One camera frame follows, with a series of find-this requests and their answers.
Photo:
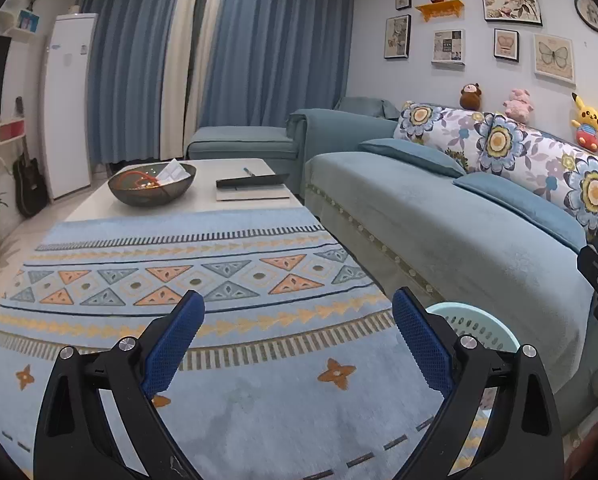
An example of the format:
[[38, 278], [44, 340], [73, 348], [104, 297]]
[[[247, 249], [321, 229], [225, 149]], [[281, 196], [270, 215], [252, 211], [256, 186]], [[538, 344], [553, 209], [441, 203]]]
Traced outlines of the light blue trash basket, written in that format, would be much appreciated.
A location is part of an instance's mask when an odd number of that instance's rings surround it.
[[459, 337], [470, 335], [487, 349], [515, 353], [520, 348], [512, 330], [485, 310], [447, 301], [433, 304], [426, 311], [444, 318]]

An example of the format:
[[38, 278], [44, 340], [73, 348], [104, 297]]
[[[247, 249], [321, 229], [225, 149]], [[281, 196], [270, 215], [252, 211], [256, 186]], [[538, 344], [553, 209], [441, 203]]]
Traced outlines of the book under black tray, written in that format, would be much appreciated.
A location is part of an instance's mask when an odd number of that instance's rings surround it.
[[215, 182], [218, 202], [251, 202], [252, 200], [287, 200], [290, 190], [285, 185], [289, 174], [254, 174], [245, 168], [246, 177]]

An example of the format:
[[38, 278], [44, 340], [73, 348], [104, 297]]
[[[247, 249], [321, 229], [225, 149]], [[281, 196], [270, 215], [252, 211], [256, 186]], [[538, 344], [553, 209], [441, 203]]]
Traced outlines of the white refrigerator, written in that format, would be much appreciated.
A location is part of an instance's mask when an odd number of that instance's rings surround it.
[[92, 183], [87, 148], [87, 79], [97, 15], [59, 15], [46, 49], [41, 133], [51, 200]]

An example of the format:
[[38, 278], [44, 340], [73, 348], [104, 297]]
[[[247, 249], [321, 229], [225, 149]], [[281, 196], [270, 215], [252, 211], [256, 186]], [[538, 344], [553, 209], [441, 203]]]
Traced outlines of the black guitar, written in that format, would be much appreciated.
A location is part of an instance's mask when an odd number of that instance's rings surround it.
[[31, 219], [48, 205], [49, 198], [45, 178], [37, 159], [30, 157], [25, 135], [21, 137], [21, 146], [22, 153], [12, 166], [16, 204], [22, 217]]

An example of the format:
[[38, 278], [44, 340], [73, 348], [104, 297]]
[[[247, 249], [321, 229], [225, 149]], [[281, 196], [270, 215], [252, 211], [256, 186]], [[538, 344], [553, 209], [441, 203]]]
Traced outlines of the yellow pikachu plush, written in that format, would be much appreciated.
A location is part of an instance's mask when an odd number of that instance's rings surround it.
[[584, 104], [577, 93], [572, 92], [577, 107], [577, 117], [572, 120], [577, 143], [591, 153], [598, 152], [598, 110]]

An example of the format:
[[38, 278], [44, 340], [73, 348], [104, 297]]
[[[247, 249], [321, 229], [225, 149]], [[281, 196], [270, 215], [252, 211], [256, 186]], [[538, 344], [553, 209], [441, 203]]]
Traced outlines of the blue curtains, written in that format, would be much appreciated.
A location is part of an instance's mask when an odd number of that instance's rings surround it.
[[198, 129], [279, 127], [345, 94], [354, 0], [78, 0], [96, 15], [94, 164], [181, 156]]

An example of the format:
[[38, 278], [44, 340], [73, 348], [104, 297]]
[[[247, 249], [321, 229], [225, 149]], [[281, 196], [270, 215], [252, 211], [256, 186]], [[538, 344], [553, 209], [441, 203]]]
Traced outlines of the orange wall shelf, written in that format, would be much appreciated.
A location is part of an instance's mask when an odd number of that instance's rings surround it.
[[421, 12], [421, 17], [425, 22], [429, 22], [432, 18], [444, 18], [445, 16], [459, 18], [464, 10], [464, 3], [462, 0], [443, 0], [421, 4], [415, 6], [415, 9]]

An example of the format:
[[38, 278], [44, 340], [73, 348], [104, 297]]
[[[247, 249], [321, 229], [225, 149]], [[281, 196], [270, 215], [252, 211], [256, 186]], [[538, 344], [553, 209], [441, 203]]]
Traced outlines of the newspaper picture frame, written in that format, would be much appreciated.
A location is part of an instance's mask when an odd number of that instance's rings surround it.
[[465, 32], [463, 29], [437, 30], [433, 33], [433, 64], [465, 64]]

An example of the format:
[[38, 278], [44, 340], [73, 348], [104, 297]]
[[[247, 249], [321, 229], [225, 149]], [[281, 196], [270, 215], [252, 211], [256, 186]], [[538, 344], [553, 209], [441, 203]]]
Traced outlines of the blue patterned rug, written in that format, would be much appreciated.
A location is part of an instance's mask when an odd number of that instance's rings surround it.
[[64, 346], [107, 350], [191, 291], [205, 319], [154, 402], [207, 479], [389, 479], [439, 411], [389, 299], [308, 211], [64, 222], [0, 290], [14, 462]]

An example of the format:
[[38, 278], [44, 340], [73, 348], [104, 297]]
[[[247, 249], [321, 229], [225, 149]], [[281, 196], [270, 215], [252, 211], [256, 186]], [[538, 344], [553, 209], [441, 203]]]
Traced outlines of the dark round bowl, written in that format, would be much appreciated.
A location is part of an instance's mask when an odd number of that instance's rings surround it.
[[171, 177], [165, 170], [169, 162], [150, 162], [134, 168], [124, 168], [108, 181], [112, 195], [132, 207], [165, 206], [183, 196], [194, 182], [197, 169], [187, 162], [179, 162], [181, 171]]

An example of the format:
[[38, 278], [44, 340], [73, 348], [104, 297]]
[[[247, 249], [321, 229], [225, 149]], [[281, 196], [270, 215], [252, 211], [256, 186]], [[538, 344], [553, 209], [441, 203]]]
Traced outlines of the tall dark picture frame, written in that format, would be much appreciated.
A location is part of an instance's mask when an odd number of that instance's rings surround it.
[[411, 15], [387, 18], [384, 41], [384, 58], [408, 58], [410, 54]]

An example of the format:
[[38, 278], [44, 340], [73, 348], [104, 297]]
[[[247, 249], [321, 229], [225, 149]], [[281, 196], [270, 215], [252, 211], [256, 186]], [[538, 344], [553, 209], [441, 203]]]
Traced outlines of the brown monkey plush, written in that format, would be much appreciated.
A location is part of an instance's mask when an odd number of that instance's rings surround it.
[[463, 110], [478, 110], [482, 109], [482, 90], [480, 90], [479, 84], [465, 84], [461, 90], [460, 95], [460, 107]]

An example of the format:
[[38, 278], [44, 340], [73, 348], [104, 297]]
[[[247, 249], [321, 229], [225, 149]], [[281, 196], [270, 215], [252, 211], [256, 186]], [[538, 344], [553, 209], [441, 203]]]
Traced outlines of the small crown picture frame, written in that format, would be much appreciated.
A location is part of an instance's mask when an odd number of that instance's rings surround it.
[[498, 60], [520, 62], [520, 33], [512, 29], [494, 29], [493, 56]]

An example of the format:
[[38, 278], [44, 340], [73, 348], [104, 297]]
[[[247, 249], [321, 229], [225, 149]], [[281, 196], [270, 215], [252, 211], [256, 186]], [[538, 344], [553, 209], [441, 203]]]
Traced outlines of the blue sofa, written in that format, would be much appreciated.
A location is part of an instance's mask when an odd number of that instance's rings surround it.
[[564, 430], [598, 406], [598, 322], [577, 269], [587, 237], [564, 209], [494, 174], [393, 136], [401, 110], [304, 108], [282, 127], [197, 130], [189, 159], [259, 158], [385, 292], [461, 301], [541, 352]]

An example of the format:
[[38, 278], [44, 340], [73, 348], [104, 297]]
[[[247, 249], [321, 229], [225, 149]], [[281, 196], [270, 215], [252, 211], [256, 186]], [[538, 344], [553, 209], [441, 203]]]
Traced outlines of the butterfly picture frame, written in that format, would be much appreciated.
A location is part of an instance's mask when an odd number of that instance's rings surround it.
[[572, 40], [534, 34], [534, 73], [574, 86], [576, 70]]

